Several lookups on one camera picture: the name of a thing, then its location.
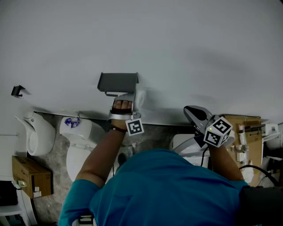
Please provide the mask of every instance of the black and white cube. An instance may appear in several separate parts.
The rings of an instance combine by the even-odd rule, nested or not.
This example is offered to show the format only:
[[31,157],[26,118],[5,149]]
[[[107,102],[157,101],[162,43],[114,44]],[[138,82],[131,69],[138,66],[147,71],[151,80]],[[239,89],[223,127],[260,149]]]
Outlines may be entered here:
[[126,126],[128,129],[129,136],[137,135],[144,132],[142,121],[140,118],[135,120],[127,120]]
[[220,147],[228,139],[232,128],[233,126],[224,117],[221,117],[207,127],[204,141],[215,147]]

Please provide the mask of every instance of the bracelet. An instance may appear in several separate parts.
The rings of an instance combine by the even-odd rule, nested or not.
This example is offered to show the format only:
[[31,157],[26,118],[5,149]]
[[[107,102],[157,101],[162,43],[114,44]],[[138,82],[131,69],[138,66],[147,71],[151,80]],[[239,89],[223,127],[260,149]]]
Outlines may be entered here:
[[117,130],[117,131],[120,131],[120,132],[123,132],[123,133],[128,132],[128,131],[127,131],[127,130],[125,130],[125,129],[120,129],[120,128],[115,127],[115,126],[112,126],[110,129]]

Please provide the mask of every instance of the blue t-shirt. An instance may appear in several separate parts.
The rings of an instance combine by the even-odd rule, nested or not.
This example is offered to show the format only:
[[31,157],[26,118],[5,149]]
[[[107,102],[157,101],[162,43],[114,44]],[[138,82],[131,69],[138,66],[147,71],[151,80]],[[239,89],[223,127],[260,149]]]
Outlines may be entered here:
[[235,225],[239,192],[246,185],[194,166],[173,151],[143,151],[103,188],[75,181],[59,226],[72,225],[89,212],[98,226]]

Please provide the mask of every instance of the hand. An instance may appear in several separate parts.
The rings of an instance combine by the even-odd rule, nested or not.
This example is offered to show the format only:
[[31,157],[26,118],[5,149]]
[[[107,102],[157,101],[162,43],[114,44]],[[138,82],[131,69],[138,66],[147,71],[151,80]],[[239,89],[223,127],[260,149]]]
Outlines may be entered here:
[[[113,108],[116,108],[116,109],[132,109],[132,104],[133,104],[132,101],[114,101]],[[115,127],[120,128],[120,129],[127,130],[125,120],[112,119],[111,124]]]

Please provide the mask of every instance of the white urinal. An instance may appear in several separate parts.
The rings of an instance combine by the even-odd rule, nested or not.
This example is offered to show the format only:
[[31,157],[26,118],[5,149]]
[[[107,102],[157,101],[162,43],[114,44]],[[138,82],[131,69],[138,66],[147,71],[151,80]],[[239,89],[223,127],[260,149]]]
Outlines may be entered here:
[[27,151],[30,155],[39,156],[51,152],[56,132],[50,123],[34,112],[28,112],[23,119],[15,118],[26,128]]

